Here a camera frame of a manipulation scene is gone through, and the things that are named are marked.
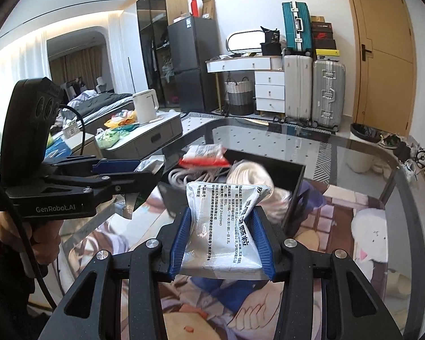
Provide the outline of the left hand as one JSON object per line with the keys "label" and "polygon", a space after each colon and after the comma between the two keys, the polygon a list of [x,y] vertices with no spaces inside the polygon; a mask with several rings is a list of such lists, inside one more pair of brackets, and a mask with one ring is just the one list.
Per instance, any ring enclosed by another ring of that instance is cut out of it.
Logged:
{"label": "left hand", "polygon": [[[24,223],[24,231],[31,240],[32,250],[41,265],[50,265],[56,260],[60,251],[60,229],[63,220],[49,221],[44,225],[32,230],[29,223]],[[18,252],[24,251],[22,239],[16,225],[7,212],[0,211],[0,241]]]}

